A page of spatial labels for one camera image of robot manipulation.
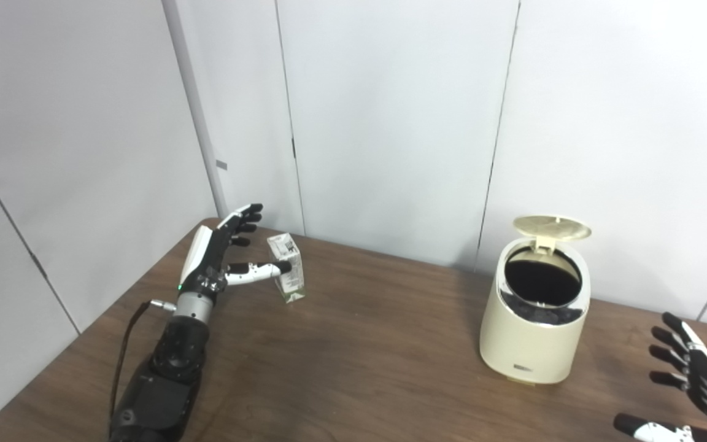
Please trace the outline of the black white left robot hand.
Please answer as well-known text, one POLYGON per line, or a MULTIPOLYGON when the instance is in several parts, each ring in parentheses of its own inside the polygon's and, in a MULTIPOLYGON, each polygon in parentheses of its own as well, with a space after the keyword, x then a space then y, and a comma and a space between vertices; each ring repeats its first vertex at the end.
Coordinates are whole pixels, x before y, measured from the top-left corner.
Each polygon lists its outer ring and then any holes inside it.
POLYGON ((214 228, 199 226, 180 274, 179 293, 198 293, 216 299, 228 286, 275 279, 293 269, 291 262, 225 263, 231 247, 250 246, 242 234, 253 233, 263 216, 263 204, 253 203, 231 212, 214 228))

